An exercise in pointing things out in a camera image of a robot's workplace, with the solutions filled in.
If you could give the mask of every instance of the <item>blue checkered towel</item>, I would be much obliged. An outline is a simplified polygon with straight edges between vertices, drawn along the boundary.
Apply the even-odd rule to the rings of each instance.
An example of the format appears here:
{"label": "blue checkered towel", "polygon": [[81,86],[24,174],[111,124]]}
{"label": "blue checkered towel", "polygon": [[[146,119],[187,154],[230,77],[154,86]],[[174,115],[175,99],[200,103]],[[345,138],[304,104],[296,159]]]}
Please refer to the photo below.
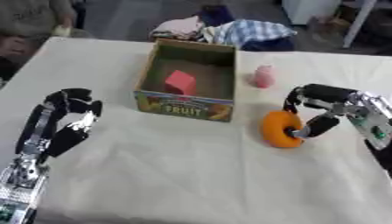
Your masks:
{"label": "blue checkered towel", "polygon": [[287,38],[297,34],[282,24],[239,19],[218,27],[203,30],[209,43],[237,46],[241,48],[249,41],[266,41]]}

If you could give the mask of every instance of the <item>white cabinet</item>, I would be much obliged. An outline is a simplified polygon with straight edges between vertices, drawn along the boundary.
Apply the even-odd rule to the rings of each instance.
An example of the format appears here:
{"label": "white cabinet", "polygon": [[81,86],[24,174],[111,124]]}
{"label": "white cabinet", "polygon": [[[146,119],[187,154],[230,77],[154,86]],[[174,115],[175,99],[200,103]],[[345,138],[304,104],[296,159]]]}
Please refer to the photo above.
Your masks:
{"label": "white cabinet", "polygon": [[331,16],[341,0],[283,0],[283,8],[294,25],[307,25],[312,17]]}

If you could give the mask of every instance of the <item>red cube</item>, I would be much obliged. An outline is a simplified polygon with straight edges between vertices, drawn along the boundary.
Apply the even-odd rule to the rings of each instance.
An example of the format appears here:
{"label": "red cube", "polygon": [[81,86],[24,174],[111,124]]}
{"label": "red cube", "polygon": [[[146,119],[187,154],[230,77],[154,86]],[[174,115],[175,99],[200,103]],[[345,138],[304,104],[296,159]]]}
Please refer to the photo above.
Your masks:
{"label": "red cube", "polygon": [[194,95],[196,79],[188,73],[174,71],[164,82],[166,92],[175,95]]}

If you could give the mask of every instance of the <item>green circuit board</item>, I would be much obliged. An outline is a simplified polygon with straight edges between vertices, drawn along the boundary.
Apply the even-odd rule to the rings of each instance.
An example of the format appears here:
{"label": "green circuit board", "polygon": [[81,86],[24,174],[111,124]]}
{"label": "green circuit board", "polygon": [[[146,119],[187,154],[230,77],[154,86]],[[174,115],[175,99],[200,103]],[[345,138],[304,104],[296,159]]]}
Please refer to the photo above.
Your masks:
{"label": "green circuit board", "polygon": [[5,204],[0,206],[0,224],[8,223],[11,219],[17,207],[12,204]]}

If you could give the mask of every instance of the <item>robotic finger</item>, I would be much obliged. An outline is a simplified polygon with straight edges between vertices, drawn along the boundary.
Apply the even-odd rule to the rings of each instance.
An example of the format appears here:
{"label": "robotic finger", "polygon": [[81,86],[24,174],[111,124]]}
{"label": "robotic finger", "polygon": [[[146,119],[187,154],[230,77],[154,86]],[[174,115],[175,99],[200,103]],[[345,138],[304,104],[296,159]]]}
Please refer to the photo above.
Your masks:
{"label": "robotic finger", "polygon": [[[88,138],[102,114],[102,102],[91,90],[63,89],[48,95],[31,113],[17,141],[16,157],[0,176],[0,224],[31,224],[49,177],[45,161],[58,157]],[[84,114],[57,132],[68,113]]]}

